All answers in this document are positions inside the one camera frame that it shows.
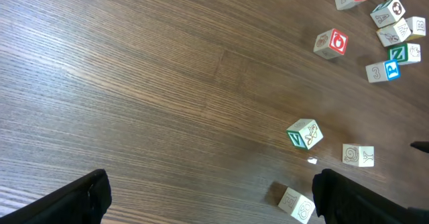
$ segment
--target wood grain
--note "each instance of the wood grain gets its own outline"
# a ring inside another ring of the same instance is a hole
[[[429,17],[429,0],[401,1]],[[95,168],[103,223],[296,223],[276,202],[286,186],[312,198],[323,168],[429,209],[429,156],[409,147],[429,139],[429,42],[369,84],[381,2],[0,0],[0,216]],[[333,27],[349,47],[326,61],[312,48]],[[284,133],[299,118],[325,136],[308,152]],[[342,164],[342,143],[375,146],[375,167]]]

